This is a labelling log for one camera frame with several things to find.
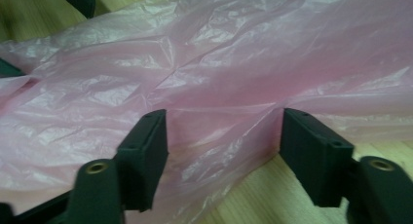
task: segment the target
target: wooden table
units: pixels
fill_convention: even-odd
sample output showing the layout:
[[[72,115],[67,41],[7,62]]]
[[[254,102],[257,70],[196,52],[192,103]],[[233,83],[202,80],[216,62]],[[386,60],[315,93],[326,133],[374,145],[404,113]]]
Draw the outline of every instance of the wooden table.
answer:
[[[96,14],[116,11],[138,0],[98,0]],[[0,0],[0,41],[26,40],[61,31],[85,18],[64,0]],[[413,174],[413,142],[363,144],[356,158],[379,156]],[[252,172],[200,222],[346,223],[346,201],[340,208],[314,207],[281,157]]]

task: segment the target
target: black bracket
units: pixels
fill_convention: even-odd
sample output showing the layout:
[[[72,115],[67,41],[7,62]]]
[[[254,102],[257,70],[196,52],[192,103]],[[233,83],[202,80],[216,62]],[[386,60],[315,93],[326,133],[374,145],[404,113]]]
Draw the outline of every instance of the black bracket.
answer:
[[[66,0],[87,19],[94,17],[94,8],[96,0]]]
[[[349,200],[352,224],[413,223],[413,183],[397,164],[378,157],[352,159],[354,145],[312,115],[285,109],[280,154],[314,205]]]
[[[168,157],[166,110],[146,114],[112,160],[84,164],[72,191],[14,216],[0,204],[0,224],[121,224],[125,210],[152,208]]]
[[[0,57],[0,78],[25,75],[20,69]]]

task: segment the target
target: black plastic part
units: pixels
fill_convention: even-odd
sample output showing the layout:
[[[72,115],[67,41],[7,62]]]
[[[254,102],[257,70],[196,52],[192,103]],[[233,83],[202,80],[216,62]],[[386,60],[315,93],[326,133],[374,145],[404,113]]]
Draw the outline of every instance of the black plastic part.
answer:
[[[94,8],[96,0],[66,0],[80,13],[82,13],[87,19],[94,17]]]
[[[359,161],[357,178],[356,194],[348,199],[351,205],[364,210],[350,205],[349,222],[361,224],[369,219],[374,224],[413,223],[413,182],[400,166],[386,159],[364,157]]]
[[[143,116],[118,147],[114,160],[127,210],[152,208],[168,157],[166,115],[158,110]]]
[[[12,208],[5,203],[0,203],[0,224],[14,224],[15,217],[13,216]]]
[[[34,207],[16,217],[18,223],[54,223],[67,208],[70,192],[63,193],[41,205]]]
[[[0,78],[2,77],[18,77],[25,75],[20,69],[11,65],[6,60],[0,58]]]
[[[124,219],[115,162],[100,159],[84,164],[70,194],[64,223],[120,224]]]
[[[339,206],[354,145],[310,114],[284,109],[280,154],[315,205]]]

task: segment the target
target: pink plastic bag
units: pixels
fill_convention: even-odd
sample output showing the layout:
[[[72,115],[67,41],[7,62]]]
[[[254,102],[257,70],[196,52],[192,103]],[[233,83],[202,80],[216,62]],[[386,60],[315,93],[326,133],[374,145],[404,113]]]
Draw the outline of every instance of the pink plastic bag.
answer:
[[[0,44],[0,200],[18,212],[111,158],[168,110],[152,211],[193,223],[277,153],[282,109],[351,142],[413,139],[413,0],[146,0],[57,35]]]

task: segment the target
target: brass grommet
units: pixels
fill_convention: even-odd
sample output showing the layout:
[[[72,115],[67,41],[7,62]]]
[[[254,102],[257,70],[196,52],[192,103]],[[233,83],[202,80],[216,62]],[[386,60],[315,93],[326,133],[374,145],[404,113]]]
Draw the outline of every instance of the brass grommet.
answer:
[[[387,163],[387,162],[385,162],[385,161],[382,161],[382,160],[371,160],[371,161],[369,162],[369,164],[370,164],[372,167],[374,167],[374,168],[377,168],[377,169],[380,169],[380,170],[384,170],[384,171],[392,171],[392,170],[394,170],[394,167],[393,167],[391,164],[389,164],[389,163]]]
[[[86,168],[86,173],[88,174],[94,174],[94,173],[100,173],[108,168],[108,165],[106,163],[95,163]]]

